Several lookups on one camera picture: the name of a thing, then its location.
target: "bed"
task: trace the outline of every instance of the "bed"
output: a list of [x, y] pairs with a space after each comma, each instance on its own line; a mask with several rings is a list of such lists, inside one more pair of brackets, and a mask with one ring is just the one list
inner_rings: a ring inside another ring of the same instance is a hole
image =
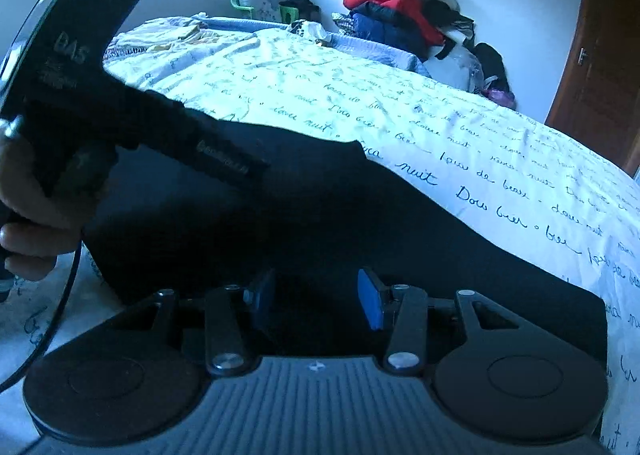
[[[283, 28], [204, 14], [151, 20], [114, 39], [105, 68], [219, 119], [358, 140], [498, 247], [601, 297], [610, 385], [601, 442], [640, 453], [639, 186], [560, 132], [435, 82], [407, 53], [337, 35], [337, 48], [320, 47]], [[17, 282], [0, 313], [0, 379], [46, 329], [70, 261], [40, 284]], [[52, 347], [119, 308], [83, 250]], [[0, 396], [3, 453], [37, 437], [20, 391]]]

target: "pile of clothes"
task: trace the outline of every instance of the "pile of clothes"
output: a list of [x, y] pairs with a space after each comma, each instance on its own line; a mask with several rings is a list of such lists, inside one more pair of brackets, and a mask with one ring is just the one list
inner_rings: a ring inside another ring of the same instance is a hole
[[343, 0], [343, 4], [349, 14], [332, 15], [340, 34], [407, 51], [424, 62], [437, 81], [514, 108], [502, 58], [487, 44], [475, 45], [474, 21], [460, 14], [456, 0]]

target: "round black disc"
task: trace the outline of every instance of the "round black disc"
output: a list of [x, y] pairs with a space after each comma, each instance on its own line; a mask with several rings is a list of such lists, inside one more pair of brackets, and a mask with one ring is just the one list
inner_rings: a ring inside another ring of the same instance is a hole
[[595, 427], [607, 398], [594, 359], [561, 340], [522, 330], [492, 330], [437, 366], [433, 385], [444, 406], [491, 437], [546, 443]]
[[122, 444], [194, 405], [201, 372], [178, 351], [133, 331], [105, 331], [93, 345], [69, 343], [28, 373], [24, 400], [41, 432], [72, 444]]

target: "silver screw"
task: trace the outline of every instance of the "silver screw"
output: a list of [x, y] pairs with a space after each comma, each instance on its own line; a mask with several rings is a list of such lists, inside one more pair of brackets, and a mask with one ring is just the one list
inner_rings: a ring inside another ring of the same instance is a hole
[[386, 360], [396, 370], [410, 369], [420, 363], [420, 358], [412, 352], [395, 352]]
[[244, 365], [244, 358], [235, 352], [225, 352], [213, 358], [213, 366], [218, 370], [234, 370]]

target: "white cross logo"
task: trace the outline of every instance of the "white cross logo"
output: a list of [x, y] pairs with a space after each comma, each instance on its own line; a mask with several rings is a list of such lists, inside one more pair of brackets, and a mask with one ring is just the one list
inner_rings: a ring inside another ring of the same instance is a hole
[[318, 374], [318, 372], [322, 372], [325, 368], [326, 365], [320, 361], [314, 361], [308, 366], [308, 369], [314, 371], [316, 374]]

